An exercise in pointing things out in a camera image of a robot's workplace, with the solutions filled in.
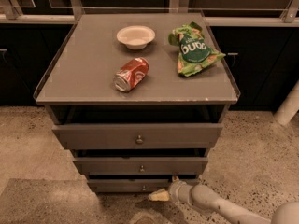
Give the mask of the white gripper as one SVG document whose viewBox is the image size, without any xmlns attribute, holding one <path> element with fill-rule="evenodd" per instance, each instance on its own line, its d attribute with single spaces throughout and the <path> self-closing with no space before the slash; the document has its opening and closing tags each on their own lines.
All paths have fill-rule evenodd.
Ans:
<svg viewBox="0 0 299 224">
<path fill-rule="evenodd" d="M 168 191 L 166 189 L 154 191 L 149 195 L 149 200 L 167 202 L 171 199 L 173 202 L 191 204 L 192 185 L 179 180 L 177 175 L 172 176 L 172 182 Z"/>
</svg>

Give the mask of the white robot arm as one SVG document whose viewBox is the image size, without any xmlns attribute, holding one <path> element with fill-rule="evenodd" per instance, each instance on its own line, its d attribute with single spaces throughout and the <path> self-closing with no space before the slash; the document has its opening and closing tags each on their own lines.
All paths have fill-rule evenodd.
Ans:
<svg viewBox="0 0 299 224">
<path fill-rule="evenodd" d="M 223 199 L 206 185 L 190 185 L 177 176 L 173 177 L 168 189 L 152 192 L 149 199 L 154 202 L 185 203 L 202 215 L 215 212 L 231 224 L 299 224 L 299 202 L 284 203 L 268 219 Z"/>
</svg>

